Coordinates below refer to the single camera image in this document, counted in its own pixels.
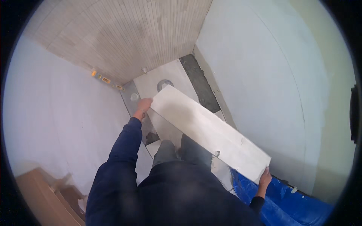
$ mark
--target shower floor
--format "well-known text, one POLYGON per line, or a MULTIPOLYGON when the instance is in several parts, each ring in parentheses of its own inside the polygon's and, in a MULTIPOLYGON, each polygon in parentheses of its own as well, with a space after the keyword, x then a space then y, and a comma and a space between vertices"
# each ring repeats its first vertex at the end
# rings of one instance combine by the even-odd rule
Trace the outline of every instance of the shower floor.
MULTIPOLYGON (((154 97, 158 93, 157 84, 161 80, 171 81, 175 88, 225 121, 219 104, 193 55, 187 55, 169 62, 125 84, 125 91, 121 95, 130 115, 134 113, 139 98, 154 97)), ((136 166, 136 172, 141 174, 137 179, 138 184, 149 174, 150 165, 152 165, 153 157, 161 141, 171 140, 177 149, 181 146, 182 136, 181 131, 151 109, 148 112, 148 117, 142 122, 142 130, 142 141, 150 157, 145 156, 144 148, 140 147, 139 164, 136 166)), ((211 172, 221 181, 226 190, 233 193, 231 173, 224 162, 214 157, 211 172)))

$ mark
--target person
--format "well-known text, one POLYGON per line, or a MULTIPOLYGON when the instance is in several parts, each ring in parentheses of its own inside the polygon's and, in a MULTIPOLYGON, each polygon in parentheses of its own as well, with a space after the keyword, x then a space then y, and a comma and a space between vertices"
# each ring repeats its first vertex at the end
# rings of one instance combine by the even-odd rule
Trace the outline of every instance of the person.
POLYGON ((86 225, 263 225, 259 213, 272 179, 269 169, 247 206, 211 173, 212 155, 186 135, 181 159, 172 142, 164 140, 149 176, 137 186, 141 121, 152 101, 139 101, 107 162, 99 167, 88 196, 86 225))

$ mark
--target navy blue shirt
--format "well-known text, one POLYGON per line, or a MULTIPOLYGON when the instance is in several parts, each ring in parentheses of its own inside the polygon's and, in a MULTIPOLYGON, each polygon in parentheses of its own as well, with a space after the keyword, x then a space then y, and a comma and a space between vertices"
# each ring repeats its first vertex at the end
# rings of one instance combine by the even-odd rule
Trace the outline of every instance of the navy blue shirt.
POLYGON ((207 169, 184 161, 152 168, 139 185, 135 172, 141 122, 131 118, 99 167, 85 213, 93 225, 262 225, 264 199, 249 206, 224 189, 207 169))

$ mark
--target navy blue sleeve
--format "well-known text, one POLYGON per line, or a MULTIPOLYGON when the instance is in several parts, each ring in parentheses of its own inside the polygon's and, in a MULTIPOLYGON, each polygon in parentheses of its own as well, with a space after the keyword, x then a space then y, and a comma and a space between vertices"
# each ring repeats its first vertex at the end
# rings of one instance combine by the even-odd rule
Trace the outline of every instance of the navy blue sleeve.
POLYGON ((131 118, 114 143, 108 161, 99 167, 88 196, 87 226, 133 225, 141 219, 135 172, 141 126, 137 118, 131 118))
POLYGON ((255 196, 250 204, 249 204, 249 207, 255 211, 255 213, 259 214, 260 211, 261 211, 261 208, 263 207, 264 205, 264 199, 262 197, 259 197, 259 196, 255 196))

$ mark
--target drain cover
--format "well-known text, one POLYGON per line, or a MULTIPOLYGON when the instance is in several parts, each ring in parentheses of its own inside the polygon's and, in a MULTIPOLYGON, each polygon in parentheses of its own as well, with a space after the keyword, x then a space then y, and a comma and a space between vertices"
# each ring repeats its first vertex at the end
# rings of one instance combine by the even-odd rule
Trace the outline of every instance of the drain cover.
POLYGON ((161 80, 157 84, 157 91, 160 92, 163 88, 165 88, 167 85, 171 85, 173 87, 173 83, 170 80, 164 79, 161 80))

